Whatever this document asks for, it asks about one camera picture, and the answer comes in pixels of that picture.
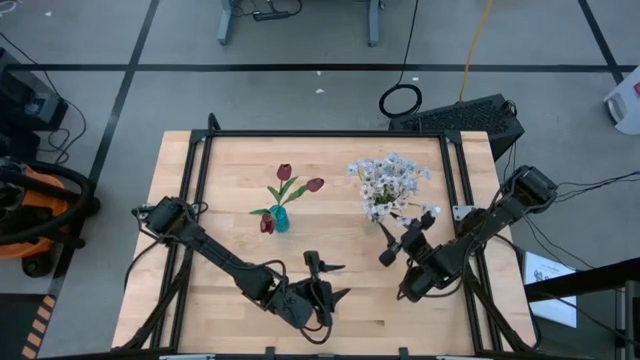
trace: white flower bouquet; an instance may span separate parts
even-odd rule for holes
[[[405,160],[392,153],[382,160],[361,160],[349,164],[348,174],[359,176],[362,181],[360,196],[370,221],[382,222],[392,211],[402,214],[408,206],[420,207],[423,214],[427,211],[433,215],[440,212],[436,206],[409,202],[409,197],[419,192],[417,180],[420,177],[431,180],[431,170],[418,167],[413,160]],[[411,218],[405,216],[397,216],[397,220],[407,226],[411,223]]]

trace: small vase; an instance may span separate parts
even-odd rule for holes
[[[289,217],[287,216],[287,210],[280,205],[273,205],[269,211],[276,220],[276,231],[287,232],[289,230]]]

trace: wooden table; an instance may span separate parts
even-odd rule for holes
[[[470,132],[462,133],[462,138],[476,204],[487,206],[499,186],[487,136]],[[178,196],[188,139],[188,132],[165,133],[149,202],[156,203],[165,195]],[[282,319],[249,303],[231,277],[196,254],[180,352],[260,354],[265,347],[275,346],[279,354],[392,355],[398,353],[399,347],[407,347],[414,355],[473,354],[463,291],[416,304],[396,301],[398,284],[406,270],[406,254],[398,254],[398,261],[390,268],[378,262],[385,249],[384,236],[377,226],[365,220],[359,180],[348,177],[346,171],[348,163],[383,158],[390,152],[432,169],[433,180],[421,180],[421,192],[415,200],[444,210],[426,232],[432,246],[452,239],[452,218],[447,210],[449,201],[436,139],[216,137],[204,193],[209,210],[200,218],[207,232],[245,261],[283,260],[291,281],[308,277],[302,253],[318,250],[327,263],[347,266],[322,274],[322,278],[330,281],[334,289],[352,290],[338,304],[330,340],[324,345],[312,345]],[[449,153],[457,196],[463,203],[453,147]],[[290,231],[270,236],[260,233],[259,217],[248,212],[272,205],[265,187],[277,185],[275,173],[281,163],[293,166],[301,184],[313,177],[323,177],[326,184],[319,192],[307,193],[290,203]],[[192,179],[191,197],[197,176]],[[386,225],[396,235],[403,232],[391,219],[386,220]],[[502,235],[510,237],[508,229]],[[141,235],[136,253],[151,241]],[[114,346],[126,342],[156,304],[166,252],[162,246],[154,248],[132,271]],[[523,340],[532,345],[535,335],[512,249],[500,241],[491,241],[486,259],[496,305]],[[478,301],[477,305],[484,346],[490,348],[485,312]],[[173,309],[169,309],[163,344],[168,344],[173,316]]]

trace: black hose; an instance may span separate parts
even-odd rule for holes
[[[413,91],[416,94],[416,103],[411,107],[411,109],[407,111],[392,113],[387,111],[387,109],[384,107],[384,103],[387,100],[387,97],[398,89],[409,89]],[[383,113],[389,119],[395,119],[400,116],[415,114],[416,112],[418,112],[421,105],[422,105],[422,91],[420,91],[420,89],[417,86],[411,85],[411,84],[394,85],[393,87],[391,87],[391,89],[385,91],[384,94],[382,94],[382,97],[380,97],[380,100],[378,101],[378,109],[380,109],[380,112]]]
[[[60,176],[73,181],[80,186],[80,196],[78,197],[78,201],[76,201],[70,209],[50,221],[24,231],[0,236],[0,245],[16,244],[33,239],[34,237],[46,236],[47,233],[58,230],[72,221],[84,217],[84,211],[93,198],[93,185],[84,175],[59,165],[40,161],[25,162],[25,164],[37,172]]]

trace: gray floor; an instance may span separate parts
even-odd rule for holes
[[[380,45],[369,48],[364,3],[303,1],[300,15],[288,20],[234,19],[230,42],[221,47],[215,41],[218,1],[161,0],[140,63],[402,61],[413,2],[387,1]],[[297,6],[293,0],[276,3],[283,9]],[[149,4],[150,0],[30,0],[0,18],[0,31],[40,63],[126,64]],[[421,1],[409,63],[464,63],[484,4]],[[618,64],[640,64],[640,48],[630,36],[639,30],[640,3],[590,0],[589,5]],[[243,7],[250,10],[251,2]],[[7,45],[0,40],[0,46]],[[496,0],[474,63],[606,65],[573,0]],[[51,73],[60,93],[89,121],[87,134],[71,149],[69,167],[89,173],[123,76],[122,72]],[[122,279],[137,237],[129,209],[146,200],[164,131],[202,128],[209,112],[216,113],[225,129],[384,129],[388,120],[378,112],[377,102],[397,76],[397,72],[364,71],[136,73],[98,183],[103,209],[83,229],[89,243],[73,257],[41,356],[109,348],[122,301]],[[428,109],[457,100],[462,73],[417,72],[405,79],[420,86],[423,109]],[[518,142],[518,164],[534,164],[558,182],[590,182],[638,169],[639,138],[618,133],[601,105],[614,86],[607,73],[471,73],[465,97],[502,93],[517,103],[526,129]],[[400,110],[408,102],[399,94],[391,99],[391,107]],[[79,120],[70,111],[63,125],[79,132]],[[498,161],[499,174],[505,164],[504,157]],[[534,220],[555,243],[592,265],[636,257],[640,254],[637,184],[585,194]],[[548,256],[526,226],[518,224],[513,232],[518,245]],[[554,252],[567,264],[584,268]],[[26,278],[18,262],[3,261],[0,272],[3,293],[47,291],[49,279]],[[613,324],[611,294],[581,297],[579,304]],[[545,337],[560,343],[545,342],[545,348],[612,357],[610,338],[584,318],[579,319],[579,331],[551,323],[542,327]]]

